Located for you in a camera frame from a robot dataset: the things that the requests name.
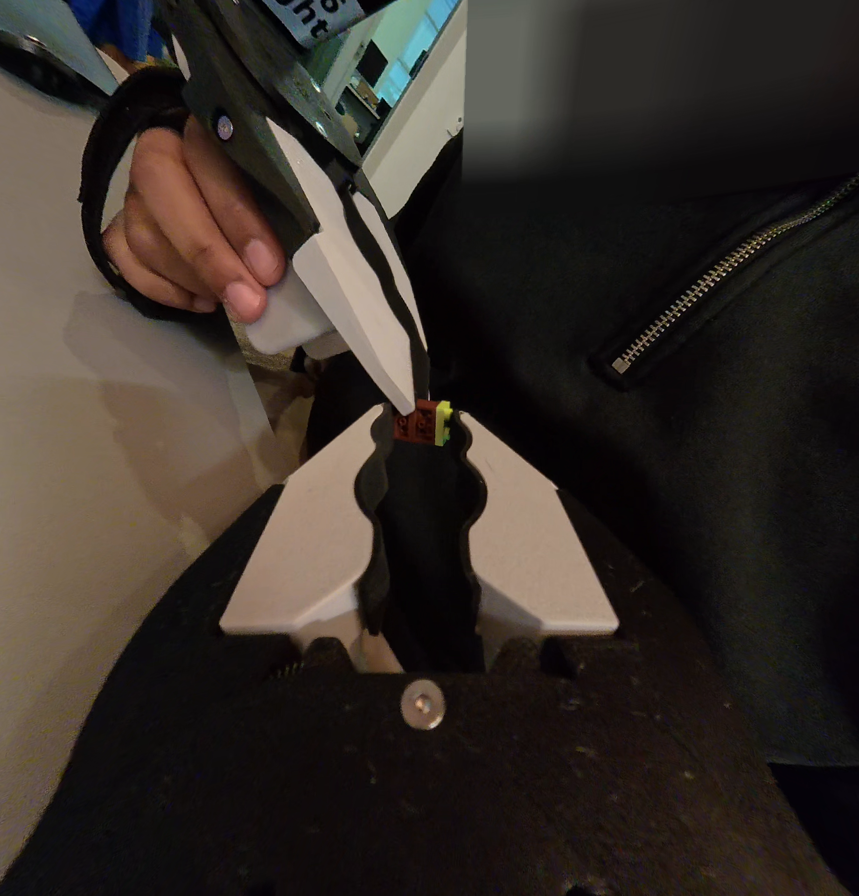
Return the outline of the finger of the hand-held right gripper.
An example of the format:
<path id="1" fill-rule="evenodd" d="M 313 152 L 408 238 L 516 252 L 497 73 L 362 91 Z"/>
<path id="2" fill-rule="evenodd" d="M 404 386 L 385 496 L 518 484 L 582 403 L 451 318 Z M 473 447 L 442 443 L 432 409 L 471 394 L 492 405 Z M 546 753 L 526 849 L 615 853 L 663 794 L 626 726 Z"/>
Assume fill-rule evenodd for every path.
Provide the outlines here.
<path id="1" fill-rule="evenodd" d="M 368 289 L 359 277 L 365 270 L 345 222 L 345 185 L 354 181 L 343 175 L 334 185 L 299 140 L 274 121 L 269 127 L 318 221 L 316 233 L 291 256 L 292 268 L 358 359 L 356 349 L 367 347 L 368 317 L 359 317 L 353 304 L 365 300 Z M 408 415 L 416 402 L 391 404 L 399 414 Z"/>
<path id="2" fill-rule="evenodd" d="M 353 304 L 366 315 L 363 367 L 390 402 L 430 396 L 430 358 L 414 288 L 388 218 L 368 184 L 345 185 L 345 222 L 368 294 Z"/>

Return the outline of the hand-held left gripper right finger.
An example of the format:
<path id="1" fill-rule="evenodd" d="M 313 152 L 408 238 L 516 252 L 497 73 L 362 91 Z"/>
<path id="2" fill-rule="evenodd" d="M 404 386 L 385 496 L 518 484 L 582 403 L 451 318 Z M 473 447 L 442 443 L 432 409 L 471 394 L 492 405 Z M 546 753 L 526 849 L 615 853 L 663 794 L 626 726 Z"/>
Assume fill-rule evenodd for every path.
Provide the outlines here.
<path id="1" fill-rule="evenodd" d="M 617 616 L 557 487 L 479 420 L 464 413 L 461 421 L 470 435 L 466 459 L 486 487 L 468 531 L 484 653 L 497 655 L 516 638 L 613 634 Z"/>

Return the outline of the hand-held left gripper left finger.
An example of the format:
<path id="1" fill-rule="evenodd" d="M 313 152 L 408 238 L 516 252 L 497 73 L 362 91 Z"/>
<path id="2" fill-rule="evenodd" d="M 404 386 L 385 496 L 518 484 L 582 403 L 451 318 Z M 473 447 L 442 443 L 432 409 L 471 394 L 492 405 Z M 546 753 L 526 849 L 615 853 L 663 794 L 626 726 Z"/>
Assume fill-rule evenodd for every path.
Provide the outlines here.
<path id="1" fill-rule="evenodd" d="M 285 634 L 305 651 L 321 637 L 364 652 L 356 582 L 372 555 L 373 526 L 356 476 L 377 445 L 369 409 L 284 482 L 278 502 L 220 620 L 228 635 Z"/>

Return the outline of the small brown and lime brick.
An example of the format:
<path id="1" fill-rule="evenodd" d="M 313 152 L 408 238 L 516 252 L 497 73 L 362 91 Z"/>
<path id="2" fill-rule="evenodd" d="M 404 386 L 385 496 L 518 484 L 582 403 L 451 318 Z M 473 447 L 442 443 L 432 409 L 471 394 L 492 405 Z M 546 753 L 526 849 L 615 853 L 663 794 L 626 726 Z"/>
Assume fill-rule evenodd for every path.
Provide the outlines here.
<path id="1" fill-rule="evenodd" d="M 394 417 L 393 438 L 400 442 L 442 447 L 450 439 L 453 413 L 454 408 L 447 400 L 417 399 L 413 412 Z"/>

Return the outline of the person's right hand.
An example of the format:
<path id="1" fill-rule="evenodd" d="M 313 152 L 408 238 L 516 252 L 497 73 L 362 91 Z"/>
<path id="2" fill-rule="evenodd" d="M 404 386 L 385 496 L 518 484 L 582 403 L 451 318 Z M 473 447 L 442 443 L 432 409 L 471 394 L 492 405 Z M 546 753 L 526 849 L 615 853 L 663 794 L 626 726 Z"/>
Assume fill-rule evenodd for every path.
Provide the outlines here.
<path id="1" fill-rule="evenodd" d="M 264 313 L 286 257 L 242 174 L 193 117 L 183 134 L 136 141 L 121 211 L 102 234 L 123 279 L 147 299 L 236 322 Z"/>

